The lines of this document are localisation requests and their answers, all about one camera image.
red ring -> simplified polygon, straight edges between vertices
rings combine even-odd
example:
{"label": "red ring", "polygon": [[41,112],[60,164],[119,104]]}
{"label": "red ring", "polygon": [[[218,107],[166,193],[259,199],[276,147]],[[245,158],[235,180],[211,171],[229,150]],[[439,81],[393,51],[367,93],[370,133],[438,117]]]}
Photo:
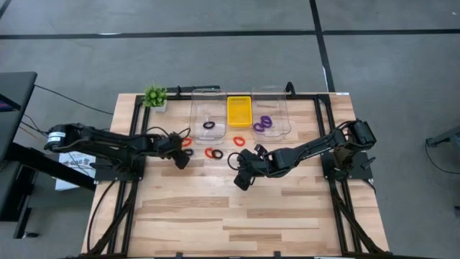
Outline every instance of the red ring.
{"label": "red ring", "polygon": [[242,146],[244,146],[244,144],[246,144],[246,140],[244,140],[243,137],[234,137],[234,138],[233,138],[233,142],[235,143],[235,145],[237,145],[237,146],[239,146],[239,147],[242,147]]}
{"label": "red ring", "polygon": [[192,145],[192,139],[189,138],[189,137],[185,137],[185,138],[182,140],[182,146],[183,146],[183,147],[188,147],[189,145]]}
{"label": "red ring", "polygon": [[208,158],[214,158],[211,154],[208,153],[208,151],[209,151],[209,152],[212,152],[213,149],[210,148],[210,147],[206,148],[206,149],[204,150],[204,154],[205,154]]}

white pot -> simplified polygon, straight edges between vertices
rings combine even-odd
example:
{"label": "white pot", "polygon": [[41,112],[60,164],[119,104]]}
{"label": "white pot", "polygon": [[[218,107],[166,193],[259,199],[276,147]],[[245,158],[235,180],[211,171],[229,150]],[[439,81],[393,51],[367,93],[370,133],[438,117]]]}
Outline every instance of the white pot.
{"label": "white pot", "polygon": [[163,106],[153,107],[153,110],[155,112],[166,112],[166,103],[167,103],[167,100],[165,100],[165,103],[163,104]]}

white paper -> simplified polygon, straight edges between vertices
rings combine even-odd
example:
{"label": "white paper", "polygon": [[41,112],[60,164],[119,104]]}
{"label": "white paper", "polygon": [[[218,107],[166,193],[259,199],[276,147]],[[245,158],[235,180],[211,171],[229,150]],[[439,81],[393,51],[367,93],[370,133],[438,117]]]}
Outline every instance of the white paper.
{"label": "white paper", "polygon": [[[78,171],[84,175],[89,175],[91,178],[94,178],[96,170],[90,167],[90,163],[95,163],[96,157],[92,155],[86,155],[80,152],[70,152],[70,153],[61,153],[59,154],[59,163],[66,165],[67,167],[72,168],[75,171]],[[78,188],[75,184],[68,183],[66,181],[56,179],[56,191],[64,191],[72,188]]]}

wooden tabletop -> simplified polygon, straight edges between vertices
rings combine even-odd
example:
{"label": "wooden tabletop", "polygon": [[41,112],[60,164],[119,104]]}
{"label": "wooden tabletop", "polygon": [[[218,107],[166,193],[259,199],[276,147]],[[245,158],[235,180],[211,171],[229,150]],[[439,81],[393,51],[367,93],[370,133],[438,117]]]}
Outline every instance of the wooden tabletop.
{"label": "wooden tabletop", "polygon": [[[135,94],[119,95],[112,132],[129,134],[135,98]],[[331,103],[336,124],[355,119],[349,95],[331,94]],[[293,129],[284,141],[264,144],[269,151],[320,137],[312,101],[290,100],[287,107]],[[328,131],[326,109],[322,107],[322,111]],[[189,116],[190,101],[168,101],[164,114],[150,112],[148,127],[179,132],[188,127]],[[237,147],[235,136],[244,137],[246,145]],[[215,146],[223,150],[222,160],[207,158],[204,150],[208,146],[195,143],[191,145],[195,155],[184,170],[169,160],[147,158],[128,256],[175,256],[176,252],[184,256],[272,256],[276,250],[286,256],[340,255],[329,185],[323,179],[319,156],[304,160],[282,178],[258,178],[248,191],[242,191],[233,183],[236,172],[228,167],[226,157],[254,146],[250,129],[227,127],[224,143]],[[98,185],[92,210],[108,184]],[[96,214],[91,247],[111,223],[118,185],[114,184]],[[349,185],[356,219],[375,243],[387,250],[373,190],[360,180],[350,180]],[[344,224],[352,250],[345,219]],[[121,250],[124,221],[120,226],[115,252]]]}

black ring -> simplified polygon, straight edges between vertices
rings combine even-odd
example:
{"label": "black ring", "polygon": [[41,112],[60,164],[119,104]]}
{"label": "black ring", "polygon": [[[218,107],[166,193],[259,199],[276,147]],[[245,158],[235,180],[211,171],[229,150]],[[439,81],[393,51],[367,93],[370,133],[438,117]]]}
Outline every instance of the black ring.
{"label": "black ring", "polygon": [[212,154],[213,158],[215,158],[215,159],[221,159],[224,156],[224,154],[220,150],[212,150],[211,154]]}
{"label": "black ring", "polygon": [[184,149],[183,151],[188,156],[193,155],[193,149],[191,149],[191,148]]}
{"label": "black ring", "polygon": [[216,125],[215,122],[205,122],[205,123],[203,123],[203,128],[209,130],[209,129],[214,128],[215,125]]}

